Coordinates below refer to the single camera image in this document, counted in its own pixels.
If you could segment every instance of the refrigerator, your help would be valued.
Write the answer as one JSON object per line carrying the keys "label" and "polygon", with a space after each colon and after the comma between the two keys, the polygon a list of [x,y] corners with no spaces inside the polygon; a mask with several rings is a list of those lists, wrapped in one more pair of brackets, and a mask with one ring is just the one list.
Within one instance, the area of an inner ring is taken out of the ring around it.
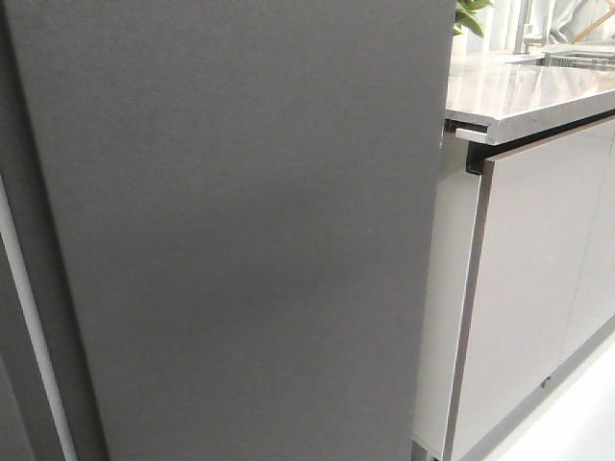
{"label": "refrigerator", "polygon": [[3,8],[77,456],[409,459],[454,2]]}

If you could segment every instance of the white cabinet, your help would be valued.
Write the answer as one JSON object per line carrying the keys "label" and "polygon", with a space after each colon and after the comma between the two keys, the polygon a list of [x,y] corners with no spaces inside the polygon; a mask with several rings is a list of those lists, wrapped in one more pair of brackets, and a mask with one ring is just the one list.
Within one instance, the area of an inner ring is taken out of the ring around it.
{"label": "white cabinet", "polygon": [[609,119],[488,158],[478,199],[446,140],[466,189],[443,167],[415,421],[437,459],[461,459],[613,315],[614,137]]}

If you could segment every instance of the sink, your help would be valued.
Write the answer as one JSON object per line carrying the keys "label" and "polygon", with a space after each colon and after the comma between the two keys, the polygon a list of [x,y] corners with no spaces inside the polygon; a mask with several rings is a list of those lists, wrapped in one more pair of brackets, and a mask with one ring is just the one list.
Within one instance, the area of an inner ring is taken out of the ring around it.
{"label": "sink", "polygon": [[575,67],[611,71],[615,70],[615,53],[580,50],[560,51],[545,53],[544,59],[526,63],[549,67]]}

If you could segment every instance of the stainless steel countertop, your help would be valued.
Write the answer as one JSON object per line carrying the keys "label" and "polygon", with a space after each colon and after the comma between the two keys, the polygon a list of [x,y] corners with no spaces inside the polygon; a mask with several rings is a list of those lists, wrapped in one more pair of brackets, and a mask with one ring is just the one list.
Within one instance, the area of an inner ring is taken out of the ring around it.
{"label": "stainless steel countertop", "polygon": [[[615,51],[609,45],[582,49]],[[548,50],[573,48],[580,47],[557,45]],[[516,62],[543,56],[488,53],[454,57],[445,117],[473,125],[457,129],[456,135],[496,145],[615,109],[615,71]]]}

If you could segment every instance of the white floor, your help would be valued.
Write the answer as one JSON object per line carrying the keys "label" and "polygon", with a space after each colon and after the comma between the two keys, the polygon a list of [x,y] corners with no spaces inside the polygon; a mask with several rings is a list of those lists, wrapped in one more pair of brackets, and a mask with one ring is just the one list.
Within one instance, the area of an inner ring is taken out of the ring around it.
{"label": "white floor", "polygon": [[615,334],[485,461],[615,461]]}

